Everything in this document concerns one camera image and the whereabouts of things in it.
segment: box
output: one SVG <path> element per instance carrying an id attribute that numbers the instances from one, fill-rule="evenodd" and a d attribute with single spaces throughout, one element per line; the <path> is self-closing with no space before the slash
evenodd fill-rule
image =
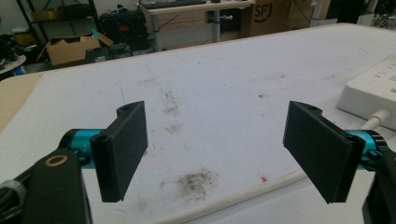
<path id="1" fill-rule="evenodd" d="M 290 6 L 291 0 L 256 0 L 242 11 L 241 37 L 287 31 Z"/>
<path id="2" fill-rule="evenodd" d="M 11 32 L 14 34 L 14 40 L 19 46 L 32 46 L 37 44 L 28 26 L 15 27 Z"/>
<path id="3" fill-rule="evenodd" d="M 34 21 L 54 21 L 64 18 L 64 9 L 47 9 L 42 11 L 32 12 L 32 17 Z"/>
<path id="4" fill-rule="evenodd" d="M 37 59 L 44 54 L 46 49 L 52 66 L 81 61 L 85 59 L 87 49 L 100 48 L 101 43 L 110 46 L 113 41 L 102 34 L 98 34 L 97 39 L 93 39 L 91 35 L 52 38 Z"/>

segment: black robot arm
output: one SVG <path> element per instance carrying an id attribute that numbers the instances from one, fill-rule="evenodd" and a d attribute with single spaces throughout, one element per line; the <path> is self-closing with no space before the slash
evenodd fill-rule
<path id="1" fill-rule="evenodd" d="M 374 131 L 343 131 L 312 105 L 290 102 L 283 144 L 327 203 L 344 203 L 358 167 L 375 172 L 366 224 L 396 223 L 396 153 Z"/>
<path id="2" fill-rule="evenodd" d="M 70 130 L 56 150 L 3 182 L 0 223 L 92 223 L 81 167 L 95 167 L 103 202 L 123 200 L 148 146 L 144 102 L 117 115 L 103 130 Z"/>

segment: white power strip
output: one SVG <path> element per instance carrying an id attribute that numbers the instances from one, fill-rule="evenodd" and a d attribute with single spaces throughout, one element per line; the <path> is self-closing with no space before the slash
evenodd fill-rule
<path id="1" fill-rule="evenodd" d="M 381 125 L 396 130 L 396 54 L 348 82 L 337 107 L 364 119 L 378 109 L 388 110 Z"/>

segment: white table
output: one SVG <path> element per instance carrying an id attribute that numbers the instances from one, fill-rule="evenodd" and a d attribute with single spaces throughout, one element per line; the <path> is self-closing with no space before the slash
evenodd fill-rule
<path id="1" fill-rule="evenodd" d="M 184 6 L 184 7 L 167 7 L 159 9 L 146 9 L 141 6 L 142 10 L 150 15 L 151 23 L 154 31 L 155 50 L 161 51 L 164 47 L 174 46 L 178 44 L 187 44 L 194 41 L 213 39 L 214 42 L 220 40 L 220 15 L 219 11 L 230 8 L 245 8 L 255 4 L 255 0 L 222 0 L 220 3 Z M 205 25 L 196 25 L 192 27 L 184 27 L 173 30 L 161 30 L 158 25 L 158 16 L 189 13 L 197 11 L 213 11 L 213 23 Z"/>
<path id="2" fill-rule="evenodd" d="M 35 88 L 0 133 L 1 179 L 47 155 L 69 129 L 104 128 L 120 105 L 144 100 L 148 154 L 125 201 L 101 203 L 94 171 L 83 172 L 93 221 L 178 223 L 206 215 L 212 205 L 230 205 L 254 189 L 265 193 L 298 173 L 282 145 L 289 100 L 323 109 L 342 129 L 359 128 L 364 120 L 335 104 L 348 80 L 396 51 L 395 39 L 389 30 L 340 24 L 34 75 Z M 209 174 L 211 183 L 186 193 L 180 178 L 197 172 Z M 283 189 L 193 223 L 361 224 L 372 177 L 357 172 L 347 203 L 327 205 L 299 175 Z"/>
<path id="3" fill-rule="evenodd" d="M 9 71 L 21 66 L 21 65 L 23 65 L 24 62 L 26 62 L 26 56 L 21 55 L 21 56 L 18 57 L 17 61 L 6 63 L 5 68 L 0 70 L 0 77 L 3 74 L 5 74 L 5 73 L 7 73 L 7 72 L 9 72 Z"/>

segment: cardboard box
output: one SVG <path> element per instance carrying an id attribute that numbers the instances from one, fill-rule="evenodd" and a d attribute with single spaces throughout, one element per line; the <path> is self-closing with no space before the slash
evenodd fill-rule
<path id="1" fill-rule="evenodd" d="M 290 6 L 291 0 L 256 0 L 242 11 L 241 37 L 287 31 Z"/>
<path id="2" fill-rule="evenodd" d="M 82 61 L 85 59 L 87 49 L 100 48 L 101 43 L 110 46 L 113 44 L 113 41 L 102 34 L 98 34 L 97 39 L 93 39 L 91 35 L 52 38 L 46 47 L 43 48 L 37 59 L 47 50 L 53 66 Z"/>
<path id="3" fill-rule="evenodd" d="M 42 11 L 32 12 L 34 21 L 54 21 L 64 18 L 64 9 L 47 9 Z"/>

